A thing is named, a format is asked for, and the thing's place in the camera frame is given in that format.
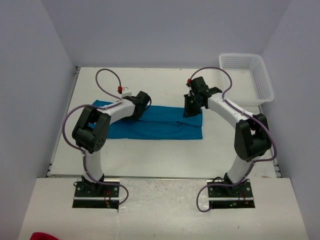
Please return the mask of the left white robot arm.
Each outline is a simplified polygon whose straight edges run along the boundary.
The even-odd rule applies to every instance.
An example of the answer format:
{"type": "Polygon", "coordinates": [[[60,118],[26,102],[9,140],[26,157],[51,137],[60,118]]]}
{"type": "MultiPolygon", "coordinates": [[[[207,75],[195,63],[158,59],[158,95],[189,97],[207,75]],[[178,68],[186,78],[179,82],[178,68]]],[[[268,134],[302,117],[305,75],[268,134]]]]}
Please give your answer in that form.
{"type": "Polygon", "coordinates": [[[84,173],[81,180],[92,196],[97,197],[104,190],[101,149],[106,143],[110,125],[120,120],[137,121],[150,102],[151,97],[140,91],[136,96],[124,96],[112,104],[83,107],[72,131],[72,138],[83,157],[84,173]]]}

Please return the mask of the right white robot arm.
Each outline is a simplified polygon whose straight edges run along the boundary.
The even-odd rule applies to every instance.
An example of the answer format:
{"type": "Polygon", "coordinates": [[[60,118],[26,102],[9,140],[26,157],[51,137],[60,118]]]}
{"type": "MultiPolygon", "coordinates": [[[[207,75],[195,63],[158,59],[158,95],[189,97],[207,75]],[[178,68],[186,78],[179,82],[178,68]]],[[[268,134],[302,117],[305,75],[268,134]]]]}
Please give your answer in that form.
{"type": "Polygon", "coordinates": [[[267,118],[261,113],[246,112],[225,98],[219,88],[208,87],[203,77],[188,79],[186,86],[189,92],[184,95],[185,118],[195,117],[205,108],[220,115],[235,130],[236,158],[220,183],[224,193],[233,197],[241,191],[240,183],[249,175],[254,162],[272,147],[267,118]]]}

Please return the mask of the blue t shirt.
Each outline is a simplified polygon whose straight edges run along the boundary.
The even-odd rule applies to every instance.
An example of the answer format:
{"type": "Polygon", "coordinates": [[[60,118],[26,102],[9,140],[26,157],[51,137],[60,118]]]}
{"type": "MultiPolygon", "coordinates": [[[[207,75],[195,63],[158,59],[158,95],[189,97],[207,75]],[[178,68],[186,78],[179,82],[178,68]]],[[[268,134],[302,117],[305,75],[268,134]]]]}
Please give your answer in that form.
{"type": "Polygon", "coordinates": [[[203,114],[183,117],[182,107],[152,105],[137,120],[111,122],[108,139],[201,140],[203,114]]]}

